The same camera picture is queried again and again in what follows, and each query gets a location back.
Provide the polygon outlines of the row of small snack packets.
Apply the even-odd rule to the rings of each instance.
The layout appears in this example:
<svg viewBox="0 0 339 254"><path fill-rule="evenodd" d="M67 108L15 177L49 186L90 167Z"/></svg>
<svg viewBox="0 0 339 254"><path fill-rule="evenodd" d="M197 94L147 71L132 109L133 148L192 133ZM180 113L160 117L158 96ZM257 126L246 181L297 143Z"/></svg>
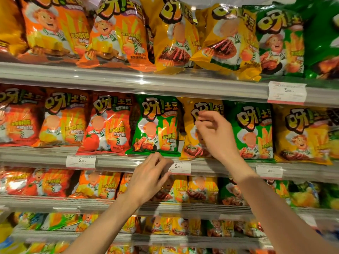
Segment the row of small snack packets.
<svg viewBox="0 0 339 254"><path fill-rule="evenodd" d="M99 214L14 213L15 223L27 230L55 231L76 226L76 232L83 232L98 218ZM239 232L249 237L266 237L261 224L255 220L200 220L161 216L131 216L120 232L210 237L234 237L235 232Z"/></svg>
<svg viewBox="0 0 339 254"><path fill-rule="evenodd" d="M128 188L132 173L81 171L71 194L74 171L0 167L0 194L115 200ZM339 185L264 180L291 207L339 210ZM171 175L151 201L248 206L232 178Z"/></svg>

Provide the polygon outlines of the person's left hand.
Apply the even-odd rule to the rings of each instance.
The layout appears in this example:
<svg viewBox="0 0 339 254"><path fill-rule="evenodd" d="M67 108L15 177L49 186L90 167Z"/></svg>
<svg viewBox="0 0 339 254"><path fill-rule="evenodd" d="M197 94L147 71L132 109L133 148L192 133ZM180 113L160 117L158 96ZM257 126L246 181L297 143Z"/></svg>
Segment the person's left hand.
<svg viewBox="0 0 339 254"><path fill-rule="evenodd" d="M172 164L172 159L165 158L160 153L152 153L135 168L125 194L134 201L137 209L158 193L156 183Z"/></svg>

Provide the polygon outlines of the person's right forearm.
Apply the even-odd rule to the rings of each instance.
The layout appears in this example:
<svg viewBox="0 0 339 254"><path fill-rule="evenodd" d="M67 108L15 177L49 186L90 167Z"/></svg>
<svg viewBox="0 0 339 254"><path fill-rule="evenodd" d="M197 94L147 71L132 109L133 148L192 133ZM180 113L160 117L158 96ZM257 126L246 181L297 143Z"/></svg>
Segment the person's right forearm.
<svg viewBox="0 0 339 254"><path fill-rule="evenodd" d="M277 254L339 254L238 153L225 162Z"/></svg>

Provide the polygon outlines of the large yellow snack packet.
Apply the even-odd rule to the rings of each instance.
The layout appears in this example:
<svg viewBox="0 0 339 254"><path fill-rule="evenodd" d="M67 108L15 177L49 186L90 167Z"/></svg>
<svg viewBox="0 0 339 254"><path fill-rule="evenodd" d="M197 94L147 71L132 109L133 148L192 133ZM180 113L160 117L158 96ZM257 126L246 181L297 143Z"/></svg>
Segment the large yellow snack packet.
<svg viewBox="0 0 339 254"><path fill-rule="evenodd" d="M140 0L154 35L157 73L176 74L193 68L201 49L192 7L180 0Z"/></svg>
<svg viewBox="0 0 339 254"><path fill-rule="evenodd" d="M201 49L190 60L200 68L260 81L261 63L256 13L243 6L214 4L196 10Z"/></svg>
<svg viewBox="0 0 339 254"><path fill-rule="evenodd" d="M20 6L16 0L0 0L0 52L18 56L27 48Z"/></svg>

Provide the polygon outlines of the person's right hand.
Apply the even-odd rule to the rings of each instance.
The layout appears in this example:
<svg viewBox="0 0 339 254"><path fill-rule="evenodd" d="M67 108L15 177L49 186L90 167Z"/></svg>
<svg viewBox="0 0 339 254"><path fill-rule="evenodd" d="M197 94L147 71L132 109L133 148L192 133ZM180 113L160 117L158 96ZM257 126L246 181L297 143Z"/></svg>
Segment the person's right hand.
<svg viewBox="0 0 339 254"><path fill-rule="evenodd" d="M209 153L235 174L251 168L240 156L231 124L216 111L199 111L195 122L198 136Z"/></svg>

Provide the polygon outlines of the white price label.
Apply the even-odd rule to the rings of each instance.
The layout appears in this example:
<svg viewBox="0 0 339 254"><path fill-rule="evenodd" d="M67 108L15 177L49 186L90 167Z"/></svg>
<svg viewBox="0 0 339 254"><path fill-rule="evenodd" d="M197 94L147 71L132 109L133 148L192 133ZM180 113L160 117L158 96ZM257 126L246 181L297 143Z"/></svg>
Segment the white price label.
<svg viewBox="0 0 339 254"><path fill-rule="evenodd" d="M283 168L281 166L259 165L256 166L256 173L264 179L283 178Z"/></svg>
<svg viewBox="0 0 339 254"><path fill-rule="evenodd" d="M175 160L168 171L177 175L191 175L192 164L189 161Z"/></svg>
<svg viewBox="0 0 339 254"><path fill-rule="evenodd" d="M73 169L95 170L96 155L68 155L66 167Z"/></svg>
<svg viewBox="0 0 339 254"><path fill-rule="evenodd" d="M270 81L268 103L304 105L307 98L307 84Z"/></svg>

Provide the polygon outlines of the large green snack packet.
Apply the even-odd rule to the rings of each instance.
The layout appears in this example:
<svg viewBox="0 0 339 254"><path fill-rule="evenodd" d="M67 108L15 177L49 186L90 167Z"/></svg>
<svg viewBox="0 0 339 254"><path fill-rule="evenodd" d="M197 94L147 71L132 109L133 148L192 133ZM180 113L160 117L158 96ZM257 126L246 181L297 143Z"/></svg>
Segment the large green snack packet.
<svg viewBox="0 0 339 254"><path fill-rule="evenodd" d="M301 77L304 73L303 19L291 5L243 5L256 15L263 75Z"/></svg>
<svg viewBox="0 0 339 254"><path fill-rule="evenodd" d="M339 80L339 0L312 0L305 15L305 77Z"/></svg>

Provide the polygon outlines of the person's left forearm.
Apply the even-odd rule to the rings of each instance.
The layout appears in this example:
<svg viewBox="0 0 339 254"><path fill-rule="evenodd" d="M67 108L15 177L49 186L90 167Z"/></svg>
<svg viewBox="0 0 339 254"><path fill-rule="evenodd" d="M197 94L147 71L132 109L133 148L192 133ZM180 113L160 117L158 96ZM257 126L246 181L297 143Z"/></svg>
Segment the person's left forearm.
<svg viewBox="0 0 339 254"><path fill-rule="evenodd" d="M123 225L148 200L141 192L120 195L62 254L105 254Z"/></svg>

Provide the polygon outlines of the large orange snack packet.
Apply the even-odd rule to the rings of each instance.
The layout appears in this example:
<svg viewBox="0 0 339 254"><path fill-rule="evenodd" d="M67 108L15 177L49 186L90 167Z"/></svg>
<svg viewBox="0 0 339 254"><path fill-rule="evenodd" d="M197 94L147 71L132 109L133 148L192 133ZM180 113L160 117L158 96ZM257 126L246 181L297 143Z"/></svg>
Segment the large orange snack packet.
<svg viewBox="0 0 339 254"><path fill-rule="evenodd" d="M139 0L100 0L81 68L156 71L148 58L147 31Z"/></svg>
<svg viewBox="0 0 339 254"><path fill-rule="evenodd" d="M90 41L83 0L20 0L28 53L37 62L80 59Z"/></svg>

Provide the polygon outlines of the grey metal shelf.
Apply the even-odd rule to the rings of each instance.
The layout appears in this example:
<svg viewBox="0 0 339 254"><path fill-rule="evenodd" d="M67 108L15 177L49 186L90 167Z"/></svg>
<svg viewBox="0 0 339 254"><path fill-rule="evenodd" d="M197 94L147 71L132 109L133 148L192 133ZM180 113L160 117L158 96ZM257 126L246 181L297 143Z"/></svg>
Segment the grey metal shelf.
<svg viewBox="0 0 339 254"><path fill-rule="evenodd" d="M97 154L91 155L91 164L81 167L67 167L67 158L81 159L83 156L76 155L77 147L0 147L0 166L9 167L30 167L30 168L59 168L111 171L111 172L133 172L135 167L140 165L146 158L144 155ZM198 158L191 161L182 161L178 157L170 157L174 162L179 163L190 175L204 175L216 177L228 177L227 170L216 159ZM282 179L285 180L307 180L322 183L339 183L339 161L333 165L317 165L311 163L264 163L248 162L248 165L256 170L257 168L282 168Z"/></svg>
<svg viewBox="0 0 339 254"><path fill-rule="evenodd" d="M74 199L62 197L38 197L0 195L0 209L12 212L100 214L114 201L101 199ZM316 220L339 222L339 211L333 209L294 208L300 216L311 216ZM246 220L254 218L248 206L217 204L187 204L147 202L133 213L133 216L162 216L196 219Z"/></svg>
<svg viewBox="0 0 339 254"><path fill-rule="evenodd" d="M216 71L186 69L178 74L143 73L132 69L83 69L75 66L0 62L0 83L93 91L267 102L269 82L307 84L304 105L339 108L339 80L272 77L239 81Z"/></svg>
<svg viewBox="0 0 339 254"><path fill-rule="evenodd" d="M33 243L53 243L57 241L74 241L81 233L71 231L35 231L15 229L11 237L15 240ZM174 236L174 235L142 235L119 233L113 241L118 245L135 246L183 246L216 249L267 249L273 250L267 238L249 237L207 237L207 236Z"/></svg>

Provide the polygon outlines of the red tomato snack packet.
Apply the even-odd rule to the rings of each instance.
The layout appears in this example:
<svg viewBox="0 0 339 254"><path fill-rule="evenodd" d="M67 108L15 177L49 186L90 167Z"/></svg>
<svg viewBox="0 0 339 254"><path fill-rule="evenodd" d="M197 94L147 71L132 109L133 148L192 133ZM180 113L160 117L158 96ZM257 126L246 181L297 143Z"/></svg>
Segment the red tomato snack packet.
<svg viewBox="0 0 339 254"><path fill-rule="evenodd" d="M94 92L89 124L77 155L125 155L130 148L132 94Z"/></svg>

